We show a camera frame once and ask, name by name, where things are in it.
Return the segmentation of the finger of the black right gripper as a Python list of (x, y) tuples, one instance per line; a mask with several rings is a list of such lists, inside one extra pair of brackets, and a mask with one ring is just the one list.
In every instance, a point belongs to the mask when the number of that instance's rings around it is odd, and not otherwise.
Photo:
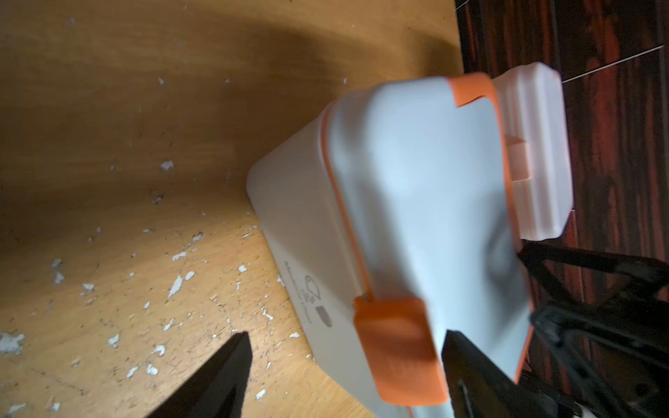
[(597, 416), (668, 416), (667, 324), (562, 305), (531, 323)]
[[(535, 309), (537, 314), (567, 312), (581, 314), (666, 314), (668, 302), (659, 299), (668, 287), (668, 265), (646, 257), (596, 252), (571, 247), (555, 247), (539, 242), (524, 245), (518, 258), (550, 301)], [(597, 279), (614, 279), (607, 293), (593, 303), (578, 300), (546, 266), (547, 262), (593, 273)]]

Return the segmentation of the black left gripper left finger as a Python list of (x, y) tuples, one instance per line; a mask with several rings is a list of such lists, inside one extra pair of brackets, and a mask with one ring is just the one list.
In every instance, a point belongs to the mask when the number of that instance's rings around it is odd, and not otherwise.
[(249, 333), (234, 334), (150, 416), (240, 417), (252, 361)]

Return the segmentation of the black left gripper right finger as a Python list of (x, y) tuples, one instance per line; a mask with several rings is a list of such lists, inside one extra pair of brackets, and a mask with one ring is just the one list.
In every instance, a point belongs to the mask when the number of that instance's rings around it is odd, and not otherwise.
[(552, 401), (520, 387), (462, 332), (449, 330), (442, 350), (456, 417), (557, 417)]

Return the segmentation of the white orange-trimmed medicine chest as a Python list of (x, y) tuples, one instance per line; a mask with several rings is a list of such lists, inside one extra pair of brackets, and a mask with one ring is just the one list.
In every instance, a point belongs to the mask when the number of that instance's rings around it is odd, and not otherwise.
[(350, 92), (247, 193), (318, 366), (375, 416), (453, 416), (451, 330), (517, 381), (531, 302), (487, 75)]

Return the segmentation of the pink rear medicine chest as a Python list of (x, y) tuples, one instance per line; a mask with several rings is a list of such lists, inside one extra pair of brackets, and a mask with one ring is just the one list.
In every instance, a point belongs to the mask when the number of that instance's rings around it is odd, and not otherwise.
[(573, 209), (573, 183), (561, 77), (543, 63), (494, 78), (523, 240), (560, 237)]

